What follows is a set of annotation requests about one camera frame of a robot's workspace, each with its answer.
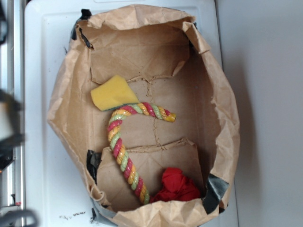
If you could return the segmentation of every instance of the sponge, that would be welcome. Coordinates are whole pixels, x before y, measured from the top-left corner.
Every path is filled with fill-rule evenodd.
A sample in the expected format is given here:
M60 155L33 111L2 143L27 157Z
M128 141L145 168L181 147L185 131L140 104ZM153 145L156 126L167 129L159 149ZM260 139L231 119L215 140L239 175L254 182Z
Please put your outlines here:
M119 75L113 76L104 84L91 90L90 95L95 106L101 111L139 102L126 80Z

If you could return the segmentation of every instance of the white surface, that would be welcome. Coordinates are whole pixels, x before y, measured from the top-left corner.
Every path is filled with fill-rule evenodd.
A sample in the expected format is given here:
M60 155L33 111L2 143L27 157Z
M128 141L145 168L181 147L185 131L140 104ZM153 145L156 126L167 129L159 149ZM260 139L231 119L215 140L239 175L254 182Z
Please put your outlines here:
M303 1L217 7L223 69L241 120L239 226L302 226Z
M92 203L78 170L60 140L46 123L46 114L56 75L68 49L71 29L81 9L93 14L124 5L141 3L187 11L197 16L197 27L221 62L215 5L212 0L32 0L25 15L25 105L26 105L26 201L41 226L90 226ZM230 207L207 227L237 226L234 192ZM105 226L93 223L93 226Z

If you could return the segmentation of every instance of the brown paper bag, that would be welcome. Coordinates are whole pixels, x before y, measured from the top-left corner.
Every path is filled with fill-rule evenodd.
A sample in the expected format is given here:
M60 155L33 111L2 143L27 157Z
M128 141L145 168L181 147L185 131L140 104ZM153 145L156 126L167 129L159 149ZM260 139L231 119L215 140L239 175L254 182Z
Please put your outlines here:
M228 205L240 144L237 106L194 20L174 9L131 5L91 17L84 11L76 23L53 90L48 122L77 166L100 214L119 226L198 226ZM114 189L115 181L106 179L102 189L102 178L108 177L102 176L103 165L95 184L86 169L86 155L88 149L104 149L106 155L111 112L99 111L90 91L115 74L127 79L140 101L177 114L174 123L138 114L128 117L121 130L125 146L159 152L188 138L192 142L186 140L188 144L183 146L196 146L199 162L194 166L203 178L197 184L202 199L120 208L104 191ZM148 166L140 174L151 175Z

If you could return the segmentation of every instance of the multicolored rope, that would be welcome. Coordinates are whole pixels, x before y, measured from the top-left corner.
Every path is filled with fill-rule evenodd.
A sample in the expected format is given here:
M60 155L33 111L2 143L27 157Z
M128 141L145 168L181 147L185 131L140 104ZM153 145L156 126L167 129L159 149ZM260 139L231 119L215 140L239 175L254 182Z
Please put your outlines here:
M142 204L148 204L150 202L149 192L143 182L143 179L136 171L132 160L129 158L128 152L125 150L125 146L122 144L121 139L121 124L127 116L132 114L144 114L156 117L168 122L174 122L176 115L174 113L165 110L160 106L149 103L137 103L124 105L115 110L109 120L108 126L108 141L110 148L113 151L113 155L120 165L120 169L124 174L125 179L130 184L132 190L139 197Z

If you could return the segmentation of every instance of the red cloth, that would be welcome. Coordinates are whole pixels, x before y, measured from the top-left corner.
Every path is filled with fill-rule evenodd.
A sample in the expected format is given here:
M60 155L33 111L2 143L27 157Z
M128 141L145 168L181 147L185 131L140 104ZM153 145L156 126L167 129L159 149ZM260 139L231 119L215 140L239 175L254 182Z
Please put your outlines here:
M178 168L167 168L162 176L163 188L151 198L156 201L190 201L200 198L200 191L192 179L184 176Z

